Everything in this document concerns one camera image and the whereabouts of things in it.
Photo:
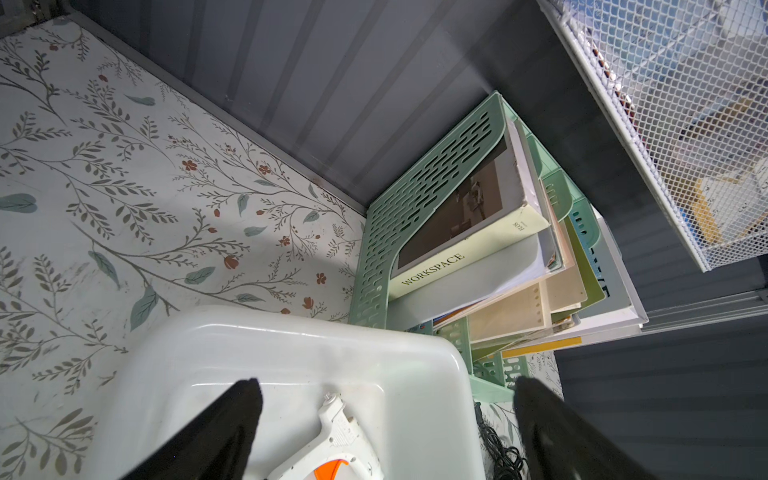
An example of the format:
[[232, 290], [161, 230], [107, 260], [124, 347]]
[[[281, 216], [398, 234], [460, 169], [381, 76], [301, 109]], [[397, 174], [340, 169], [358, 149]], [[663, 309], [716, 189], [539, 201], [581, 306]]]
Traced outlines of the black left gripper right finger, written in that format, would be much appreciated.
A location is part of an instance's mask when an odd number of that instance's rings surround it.
[[535, 378], [516, 381], [514, 411], [533, 479], [654, 477]]

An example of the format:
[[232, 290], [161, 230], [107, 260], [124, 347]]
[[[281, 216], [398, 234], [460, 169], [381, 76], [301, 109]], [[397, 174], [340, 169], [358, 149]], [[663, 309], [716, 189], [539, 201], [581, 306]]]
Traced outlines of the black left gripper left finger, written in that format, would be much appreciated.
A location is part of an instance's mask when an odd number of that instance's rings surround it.
[[239, 380], [124, 477], [241, 479], [262, 409], [258, 380]]

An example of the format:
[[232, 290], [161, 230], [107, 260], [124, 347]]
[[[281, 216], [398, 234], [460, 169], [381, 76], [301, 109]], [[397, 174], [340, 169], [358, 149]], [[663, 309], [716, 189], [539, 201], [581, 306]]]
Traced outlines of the white orange-trigger glue gun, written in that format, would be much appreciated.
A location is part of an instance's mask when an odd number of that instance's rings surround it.
[[335, 479], [342, 466], [358, 479], [384, 479], [379, 456], [339, 393], [327, 393], [318, 410], [320, 433], [277, 466], [267, 479]]

